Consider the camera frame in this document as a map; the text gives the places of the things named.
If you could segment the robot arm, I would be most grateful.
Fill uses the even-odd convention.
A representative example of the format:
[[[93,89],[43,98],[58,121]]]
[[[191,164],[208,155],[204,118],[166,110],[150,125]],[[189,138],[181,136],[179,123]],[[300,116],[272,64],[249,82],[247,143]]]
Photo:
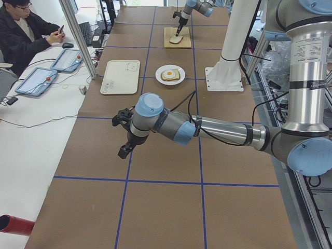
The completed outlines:
[[[175,36],[178,36],[184,26],[187,25],[187,22],[192,14],[193,10],[201,13],[202,15],[209,17],[213,12],[213,6],[215,1],[196,1],[196,0],[187,0],[182,11],[175,11],[173,14],[173,19],[179,17],[179,25],[176,31]]]
[[[120,158],[156,132],[181,145],[193,137],[209,137],[232,146],[251,146],[304,176],[331,169],[331,140],[323,122],[331,1],[267,2],[266,39],[291,41],[287,121],[281,127],[246,124],[242,117],[225,121],[227,114],[239,117],[245,110],[238,63],[259,5],[259,1],[234,3],[220,60],[205,70],[212,118],[168,109],[160,96],[144,93],[134,107],[113,118],[114,126],[127,131]]]

